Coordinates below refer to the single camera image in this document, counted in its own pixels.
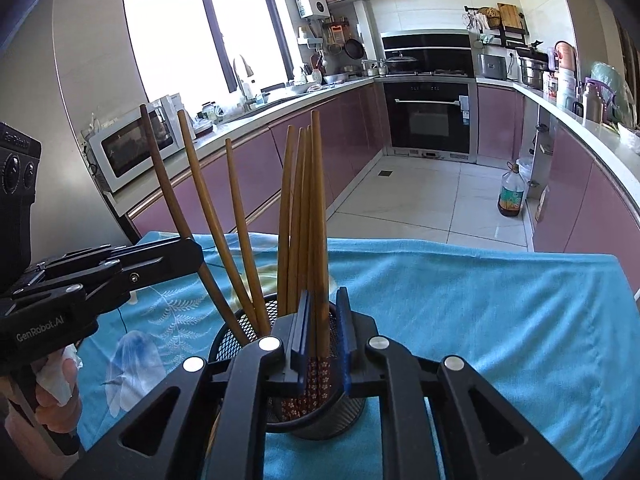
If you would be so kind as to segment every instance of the wooden cutting board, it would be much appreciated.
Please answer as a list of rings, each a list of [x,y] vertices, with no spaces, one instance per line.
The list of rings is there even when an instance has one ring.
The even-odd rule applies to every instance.
[[[522,28],[522,22],[518,15],[518,7],[508,4],[498,4],[502,23],[505,27]]]

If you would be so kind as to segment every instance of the toaster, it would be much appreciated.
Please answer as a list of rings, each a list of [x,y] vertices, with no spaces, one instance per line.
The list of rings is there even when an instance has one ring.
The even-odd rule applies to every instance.
[[[489,79],[507,79],[507,60],[502,56],[478,54],[480,77]]]

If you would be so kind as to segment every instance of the faucet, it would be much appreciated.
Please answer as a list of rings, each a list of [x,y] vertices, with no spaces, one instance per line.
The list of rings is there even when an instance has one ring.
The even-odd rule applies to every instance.
[[[244,56],[242,54],[238,54],[234,58],[234,62],[232,64],[231,68],[232,68],[232,70],[234,72],[234,76],[236,78],[236,83],[238,84],[238,88],[240,89],[240,93],[242,94],[242,108],[244,109],[245,112],[248,112],[248,111],[251,110],[251,105],[253,103],[255,103],[255,96],[249,97],[244,92],[244,87],[242,86],[242,78],[240,77],[240,75],[238,73],[238,68],[236,67],[236,60],[238,60],[238,58],[242,61],[242,64],[244,65],[244,71],[246,72],[246,76],[247,77],[251,77],[252,75],[254,75],[254,71],[247,64],[247,62],[245,61]]]

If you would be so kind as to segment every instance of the microwave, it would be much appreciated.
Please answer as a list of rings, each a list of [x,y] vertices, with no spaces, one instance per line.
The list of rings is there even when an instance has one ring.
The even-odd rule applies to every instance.
[[[184,106],[180,94],[162,97],[145,106],[162,159],[182,150],[184,141],[178,110],[184,110]],[[187,122],[191,139],[195,139],[191,118],[188,117]],[[139,108],[94,133],[88,143],[111,192],[126,186],[153,167]]]

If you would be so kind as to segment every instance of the oven handle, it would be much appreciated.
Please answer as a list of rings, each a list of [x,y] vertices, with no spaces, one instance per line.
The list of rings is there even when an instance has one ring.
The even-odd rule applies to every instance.
[[[396,103],[424,103],[429,105],[453,105],[460,106],[460,101],[401,101],[400,99],[395,100]]]

